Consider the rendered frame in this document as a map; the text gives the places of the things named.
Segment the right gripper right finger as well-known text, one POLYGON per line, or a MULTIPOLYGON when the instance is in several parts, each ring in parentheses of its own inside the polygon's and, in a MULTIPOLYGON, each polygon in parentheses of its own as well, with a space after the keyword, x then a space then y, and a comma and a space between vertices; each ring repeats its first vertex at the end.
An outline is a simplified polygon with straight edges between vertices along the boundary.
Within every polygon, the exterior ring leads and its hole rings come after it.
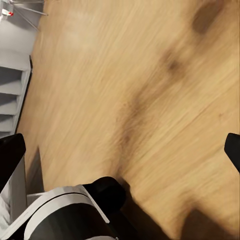
POLYGON ((228 133, 224 151, 240 173, 240 135, 228 133))

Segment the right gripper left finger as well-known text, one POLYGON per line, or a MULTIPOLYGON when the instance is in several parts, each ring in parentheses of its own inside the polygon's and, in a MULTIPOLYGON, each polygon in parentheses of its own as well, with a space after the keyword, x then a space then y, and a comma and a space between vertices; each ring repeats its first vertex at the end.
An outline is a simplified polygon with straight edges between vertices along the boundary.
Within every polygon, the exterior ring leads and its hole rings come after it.
POLYGON ((0 138, 0 193, 26 152, 21 133, 0 138))

